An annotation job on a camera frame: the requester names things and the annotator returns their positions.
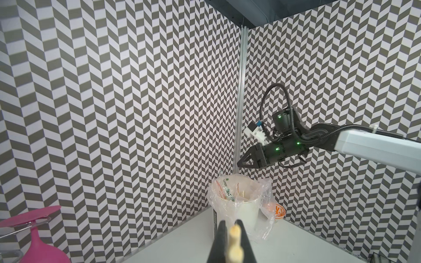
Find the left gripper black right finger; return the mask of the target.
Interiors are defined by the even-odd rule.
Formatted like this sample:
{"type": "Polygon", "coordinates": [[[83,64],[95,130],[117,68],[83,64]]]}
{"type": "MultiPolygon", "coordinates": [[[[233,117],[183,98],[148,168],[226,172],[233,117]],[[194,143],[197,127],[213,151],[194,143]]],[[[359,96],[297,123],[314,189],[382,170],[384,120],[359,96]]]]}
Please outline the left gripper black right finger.
{"type": "Polygon", "coordinates": [[[244,251],[243,263],[257,263],[250,240],[248,238],[248,235],[247,235],[247,232],[242,220],[237,219],[235,223],[239,225],[239,227],[241,228],[241,247],[244,251]]]}

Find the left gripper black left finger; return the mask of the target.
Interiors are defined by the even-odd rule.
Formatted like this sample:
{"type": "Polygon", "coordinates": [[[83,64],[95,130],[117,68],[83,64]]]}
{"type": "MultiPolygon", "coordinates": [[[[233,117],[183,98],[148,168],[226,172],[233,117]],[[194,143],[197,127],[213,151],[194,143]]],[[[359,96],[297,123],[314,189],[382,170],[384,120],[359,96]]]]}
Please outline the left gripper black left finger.
{"type": "Polygon", "coordinates": [[[215,232],[214,241],[210,249],[207,263],[226,263],[225,253],[227,245],[227,226],[222,220],[215,232]]]}

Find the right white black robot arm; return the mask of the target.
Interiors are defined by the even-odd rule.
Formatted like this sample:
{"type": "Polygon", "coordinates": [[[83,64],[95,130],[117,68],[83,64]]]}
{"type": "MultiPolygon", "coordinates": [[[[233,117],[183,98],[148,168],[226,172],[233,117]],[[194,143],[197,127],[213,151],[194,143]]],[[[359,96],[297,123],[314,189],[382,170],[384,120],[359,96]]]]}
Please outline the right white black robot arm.
{"type": "Polygon", "coordinates": [[[250,123],[244,130],[248,138],[257,144],[250,147],[239,159],[239,168],[261,169],[280,164],[288,157],[298,156],[299,163],[306,164],[306,157],[313,147],[339,152],[389,165],[415,174],[421,172],[421,144],[406,139],[401,134],[365,127],[357,124],[337,126],[318,123],[308,129],[296,113],[288,91],[283,84],[272,84],[264,93],[268,96],[274,88],[281,88],[287,107],[272,115],[275,127],[272,132],[260,116],[257,123],[250,123]]]}

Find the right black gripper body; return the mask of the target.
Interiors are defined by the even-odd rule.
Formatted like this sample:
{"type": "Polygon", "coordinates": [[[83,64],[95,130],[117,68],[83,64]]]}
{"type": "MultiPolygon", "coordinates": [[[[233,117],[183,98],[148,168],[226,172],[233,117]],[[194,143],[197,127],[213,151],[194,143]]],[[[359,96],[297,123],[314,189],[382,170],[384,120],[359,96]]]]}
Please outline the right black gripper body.
{"type": "Polygon", "coordinates": [[[286,158],[285,147],[282,143],[258,144],[258,164],[260,166],[271,166],[286,158]]]}

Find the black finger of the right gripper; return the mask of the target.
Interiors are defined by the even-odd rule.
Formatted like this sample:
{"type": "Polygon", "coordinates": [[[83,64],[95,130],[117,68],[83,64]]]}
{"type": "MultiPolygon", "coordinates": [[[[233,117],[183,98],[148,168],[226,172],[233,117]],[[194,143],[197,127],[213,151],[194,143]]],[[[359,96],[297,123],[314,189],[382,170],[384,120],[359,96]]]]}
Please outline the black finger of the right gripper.
{"type": "Polygon", "coordinates": [[[239,168],[259,169],[263,167],[263,149],[261,145],[251,146],[239,159],[239,168]]]}

